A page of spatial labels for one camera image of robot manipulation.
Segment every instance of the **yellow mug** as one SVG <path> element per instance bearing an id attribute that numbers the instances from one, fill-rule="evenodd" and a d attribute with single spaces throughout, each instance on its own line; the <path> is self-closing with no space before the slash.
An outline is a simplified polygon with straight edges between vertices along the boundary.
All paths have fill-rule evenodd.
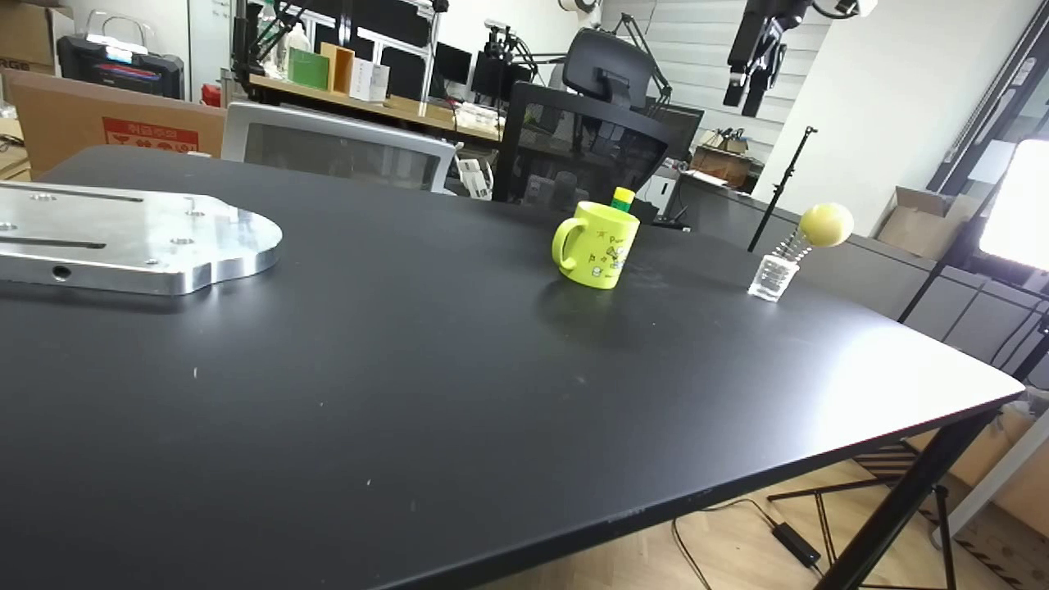
<path id="1" fill-rule="evenodd" d="M 638 219 L 623 210 L 579 199 L 577 213 L 559 227 L 551 257 L 572 283 L 617 290 L 637 227 Z"/>

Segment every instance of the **desk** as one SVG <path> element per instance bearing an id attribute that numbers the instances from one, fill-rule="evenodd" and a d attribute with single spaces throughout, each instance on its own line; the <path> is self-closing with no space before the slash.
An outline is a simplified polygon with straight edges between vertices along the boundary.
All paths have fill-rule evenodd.
<path id="1" fill-rule="evenodd" d="M 454 139 L 483 140 L 483 145 L 503 140 L 503 135 L 460 129 L 456 113 L 446 104 L 427 104 L 427 115 L 420 115 L 420 102 L 400 100 L 400 95 L 392 95 L 388 102 L 355 102 L 340 93 L 318 93 L 318 90 L 306 90 L 306 86 L 295 86 L 284 80 L 266 80 L 266 76 L 254 76 L 249 86 L 262 90 L 262 95 L 271 95 L 278 102 L 321 104 L 321 109 L 334 109 L 334 113 L 347 113 L 347 115 L 376 119 L 388 126 L 392 120 L 410 126 L 410 129 L 429 132 L 429 135 L 454 135 Z"/>
<path id="2" fill-rule="evenodd" d="M 749 300 L 701 236 L 588 292 L 526 206 L 116 147 L 56 179 L 216 192 L 284 249 L 176 302 L 0 285 L 0 588 L 470 588 L 944 427 L 846 590 L 1024 390 L 807 285 Z"/>

